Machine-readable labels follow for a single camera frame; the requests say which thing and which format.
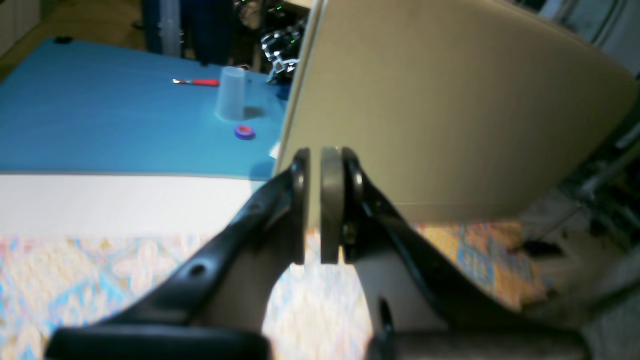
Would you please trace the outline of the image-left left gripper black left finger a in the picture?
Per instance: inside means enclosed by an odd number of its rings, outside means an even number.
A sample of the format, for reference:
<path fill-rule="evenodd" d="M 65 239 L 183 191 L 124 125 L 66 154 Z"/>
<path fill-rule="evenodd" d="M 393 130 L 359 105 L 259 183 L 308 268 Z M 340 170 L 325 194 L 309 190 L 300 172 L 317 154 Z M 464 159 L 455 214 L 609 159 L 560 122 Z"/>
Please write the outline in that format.
<path fill-rule="evenodd" d="M 47 360 L 271 360 L 262 334 L 275 283 L 304 263 L 308 148 L 254 192 L 231 222 L 167 280 L 126 309 L 62 326 Z"/>

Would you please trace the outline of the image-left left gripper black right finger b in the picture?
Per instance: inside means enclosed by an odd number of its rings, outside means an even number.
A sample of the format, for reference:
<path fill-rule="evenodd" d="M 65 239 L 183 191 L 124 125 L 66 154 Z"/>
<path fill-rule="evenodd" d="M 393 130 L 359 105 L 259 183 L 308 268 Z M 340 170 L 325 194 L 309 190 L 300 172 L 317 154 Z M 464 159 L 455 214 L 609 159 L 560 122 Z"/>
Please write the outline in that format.
<path fill-rule="evenodd" d="M 320 259 L 354 266 L 374 335 L 367 360 L 589 360 L 574 330 L 507 309 L 406 221 L 356 153 L 320 160 Z"/>

